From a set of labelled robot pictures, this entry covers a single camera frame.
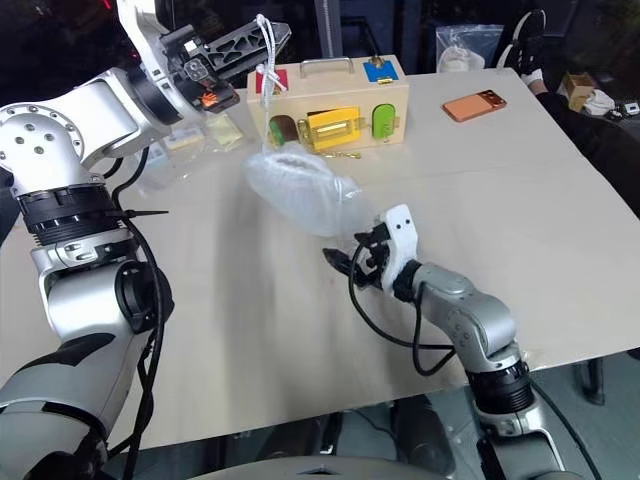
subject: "metal handle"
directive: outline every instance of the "metal handle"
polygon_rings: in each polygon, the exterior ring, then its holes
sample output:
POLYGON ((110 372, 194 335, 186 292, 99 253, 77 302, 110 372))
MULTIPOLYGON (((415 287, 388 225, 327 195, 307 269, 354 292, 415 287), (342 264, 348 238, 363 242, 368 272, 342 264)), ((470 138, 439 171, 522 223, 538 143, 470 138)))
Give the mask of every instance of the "metal handle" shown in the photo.
POLYGON ((300 63, 300 78, 307 78, 307 72, 304 71, 304 67, 306 65, 330 62, 347 62, 349 64, 349 73, 353 73, 353 62, 349 57, 315 58, 313 60, 304 60, 302 63, 300 63))

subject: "sneaker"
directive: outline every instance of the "sneaker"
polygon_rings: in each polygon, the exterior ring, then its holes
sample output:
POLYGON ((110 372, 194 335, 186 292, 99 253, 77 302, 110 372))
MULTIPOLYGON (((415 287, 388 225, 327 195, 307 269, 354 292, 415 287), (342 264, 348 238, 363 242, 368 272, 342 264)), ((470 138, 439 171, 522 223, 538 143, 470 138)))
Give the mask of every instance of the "sneaker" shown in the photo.
POLYGON ((531 72, 542 68, 542 47, 544 44, 544 28, 547 16, 539 8, 531 10, 523 16, 513 32, 514 41, 522 46, 520 61, 520 75, 530 75, 531 72))
POLYGON ((518 40, 514 40, 512 43, 507 45, 507 48, 504 49, 500 58, 498 59, 498 63, 496 64, 497 68, 513 68, 518 75, 521 75, 520 72, 520 63, 522 61, 522 48, 520 47, 520 42, 518 40))
POLYGON ((544 10, 540 8, 531 10, 518 21, 516 29, 513 31, 513 39, 523 43, 529 38, 542 37, 546 25, 547 15, 544 10))

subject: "yellow latch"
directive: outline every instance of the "yellow latch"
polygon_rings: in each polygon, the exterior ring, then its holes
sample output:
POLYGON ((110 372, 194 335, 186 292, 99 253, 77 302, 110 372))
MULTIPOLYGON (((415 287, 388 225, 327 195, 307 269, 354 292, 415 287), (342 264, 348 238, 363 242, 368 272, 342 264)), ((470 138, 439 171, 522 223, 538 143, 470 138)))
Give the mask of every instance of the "yellow latch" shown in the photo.
POLYGON ((308 116, 311 142, 316 150, 352 142, 360 138, 360 109, 338 108, 308 116))

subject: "white string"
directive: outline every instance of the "white string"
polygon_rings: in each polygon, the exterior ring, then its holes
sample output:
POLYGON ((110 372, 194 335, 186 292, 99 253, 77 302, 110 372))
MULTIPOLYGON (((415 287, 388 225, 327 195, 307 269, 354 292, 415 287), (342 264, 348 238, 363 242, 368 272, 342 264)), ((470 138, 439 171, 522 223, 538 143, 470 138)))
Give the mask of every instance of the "white string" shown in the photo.
POLYGON ((262 75, 262 107, 265 110, 265 132, 263 150, 266 149, 269 138, 269 106, 275 85, 283 92, 286 87, 280 82, 280 77, 276 73, 276 39, 273 35, 271 22, 267 17, 259 13, 256 15, 256 23, 262 31, 265 46, 267 47, 267 61, 256 67, 256 72, 262 75))

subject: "black cable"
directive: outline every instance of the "black cable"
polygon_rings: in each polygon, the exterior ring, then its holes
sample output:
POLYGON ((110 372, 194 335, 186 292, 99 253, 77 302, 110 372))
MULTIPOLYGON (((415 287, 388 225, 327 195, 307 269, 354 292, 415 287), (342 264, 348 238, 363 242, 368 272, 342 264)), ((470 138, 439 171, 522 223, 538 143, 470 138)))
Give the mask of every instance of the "black cable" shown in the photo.
MULTIPOLYGON (((144 170, 145 165, 147 164, 147 158, 149 157, 149 147, 145 147, 142 151, 142 157, 140 158, 140 163, 136 168, 136 171, 131 175, 131 178, 124 182, 122 185, 117 186, 112 194, 111 198, 113 200, 114 205, 118 208, 118 210, 122 210, 122 206, 120 204, 120 194, 131 185, 135 183, 135 181, 140 178, 142 175, 142 171, 144 170)), ((160 362, 160 353, 162 350, 162 340, 164 338, 164 308, 163 308, 163 299, 162 299, 162 289, 160 284, 160 269, 158 268, 158 264, 156 262, 156 258, 151 251, 151 247, 147 243, 146 238, 138 228, 133 224, 133 222, 127 218, 123 217, 122 223, 129 229, 133 237, 136 239, 144 256, 146 257, 147 263, 149 264, 149 269, 151 272, 151 278, 153 280, 153 288, 154 288, 154 296, 156 303, 156 328, 151 333, 151 337, 153 338, 153 350, 151 352, 151 360, 149 361, 149 370, 146 373, 146 379, 142 386, 142 398, 140 399, 140 404, 138 406, 138 412, 136 414, 136 420, 133 426, 133 432, 131 434, 131 440, 129 444, 129 453, 127 455, 127 461, 124 467, 123 480, 131 480, 133 478, 133 473, 135 470, 136 462, 138 460, 138 453, 140 451, 140 441, 142 439, 142 433, 144 432, 146 426, 148 425, 148 415, 152 410, 153 406, 153 383, 156 378, 156 373, 158 371, 158 364, 160 362)))
POLYGON ((111 178, 115 175, 115 173, 120 170, 120 167, 122 166, 122 161, 124 160, 124 158, 120 157, 120 158, 116 158, 116 161, 113 162, 113 165, 111 165, 111 168, 109 170, 107 170, 104 175, 102 175, 104 178, 111 178))
POLYGON ((378 432, 382 432, 382 433, 386 433, 389 438, 391 439, 391 441, 393 442, 393 446, 396 449, 396 460, 401 460, 402 459, 402 449, 400 448, 400 445, 398 443, 398 439, 396 438, 396 436, 393 434, 393 432, 391 430, 388 430, 384 427, 380 427, 378 425, 376 425, 373 420, 371 420, 369 417, 367 417, 364 413, 362 413, 360 410, 347 410, 348 412, 353 412, 358 414, 360 417, 362 417, 362 419, 364 419, 364 421, 366 421, 371 428, 373 428, 374 430, 378 431, 378 432))
POLYGON ((162 350, 162 340, 164 338, 164 309, 162 305, 162 291, 160 287, 160 276, 158 264, 151 251, 151 247, 147 243, 146 239, 133 224, 131 220, 125 218, 122 222, 133 233, 133 236, 140 243, 142 252, 149 264, 151 277, 153 280, 155 290, 156 301, 156 321, 157 325, 155 331, 151 334, 154 336, 153 351, 151 352, 151 360, 149 361, 149 370, 147 372, 147 381, 142 389, 142 398, 140 399, 140 405, 138 406, 138 413, 136 414, 136 421, 133 427, 133 433, 131 435, 131 445, 129 447, 129 454, 127 455, 127 462, 125 464, 123 480, 131 480, 133 478, 133 472, 135 469, 136 461, 138 460, 138 452, 140 450, 140 441, 142 439, 142 433, 146 427, 145 420, 147 412, 151 409, 153 382, 156 378, 158 371, 158 363, 160 362, 160 352, 162 350))
POLYGON ((578 449, 580 450, 580 453, 582 453, 582 456, 584 457, 585 461, 587 462, 587 465, 589 466, 589 469, 591 470, 591 473, 593 474, 593 478, 595 478, 595 480, 602 480, 602 475, 600 474, 598 467, 593 461, 593 458, 589 454, 589 451, 587 450, 587 446, 585 445, 584 440, 582 440, 582 437, 580 436, 580 434, 573 428, 573 426, 571 425, 571 422, 569 422, 569 419, 565 417, 564 413, 562 413, 558 405, 556 405, 556 403, 551 399, 551 397, 547 395, 547 393, 540 387, 540 385, 538 385, 533 380, 533 378, 529 378, 529 383, 531 384, 533 389, 536 392, 538 392, 538 395, 542 397, 542 399, 547 403, 547 405, 549 405, 549 408, 553 410, 553 413, 555 413, 558 419, 562 422, 562 425, 564 425, 564 428, 567 429, 567 431, 569 432, 569 435, 571 435, 571 438, 573 438, 573 441, 576 442, 576 445, 578 445, 578 449))
MULTIPOLYGON (((355 279, 356 265, 358 264, 358 259, 360 258, 360 254, 362 253, 363 249, 364 249, 364 245, 358 245, 358 248, 356 248, 356 251, 353 254, 353 258, 351 259, 351 264, 349 265, 349 297, 351 298, 351 303, 353 303, 354 308, 360 314, 364 322, 375 333, 377 333, 382 338, 384 338, 385 340, 388 340, 389 342, 395 345, 399 345, 401 347, 406 347, 406 348, 413 348, 414 347, 413 342, 407 342, 405 340, 401 340, 397 337, 394 337, 393 335, 385 332, 380 327, 378 327, 375 323, 373 323, 373 320, 369 318, 367 313, 363 310, 362 306, 360 305, 360 302, 358 302, 358 299, 356 298, 355 287, 354 287, 354 284, 355 284, 354 279, 355 279)), ((418 344, 417 348, 420 350, 451 350, 453 351, 452 345, 432 345, 429 343, 420 343, 418 344)))
MULTIPOLYGON (((147 346, 143 350, 142 355, 140 357, 140 360, 138 361, 138 366, 137 366, 138 379, 140 380, 140 385, 142 385, 142 386, 144 386, 145 383, 147 382, 147 370, 145 369, 144 361, 149 356, 149 353, 151 352, 152 344, 153 344, 152 341, 149 341, 147 343, 147 346)), ((153 395, 152 395, 151 396, 151 407, 147 411, 147 418, 146 418, 146 421, 145 421, 145 428, 149 425, 149 422, 151 422, 151 417, 153 416, 153 406, 154 406, 154 404, 153 404, 153 395)), ((110 448, 109 451, 107 452, 107 458, 108 459, 112 459, 116 455, 122 453, 126 448, 128 448, 129 445, 131 445, 131 437, 132 436, 133 436, 133 434, 129 435, 127 438, 125 438, 123 441, 121 441, 115 447, 110 448)))
POLYGON ((136 180, 140 178, 140 175, 142 175, 144 167, 147 164, 148 158, 149 158, 149 147, 144 147, 144 150, 142 150, 142 157, 140 157, 140 163, 136 167, 136 171, 133 172, 133 175, 131 175, 129 180, 124 182, 122 185, 118 185, 116 188, 113 189, 113 192, 111 192, 111 199, 113 200, 113 203, 115 204, 118 210, 122 210, 122 205, 120 205, 120 194, 122 193, 123 190, 126 190, 131 185, 136 183, 136 180))
POLYGON ((442 367, 446 365, 446 363, 451 360, 456 352, 455 350, 451 350, 447 353, 442 359, 436 363, 433 367, 428 370, 422 368, 422 364, 420 363, 420 349, 418 348, 420 342, 420 330, 422 329, 422 297, 424 295, 425 283, 420 282, 420 286, 418 287, 418 296, 416 298, 416 328, 413 331, 413 346, 411 348, 413 359, 413 366, 416 371, 422 375, 423 377, 430 377, 438 373, 442 367))

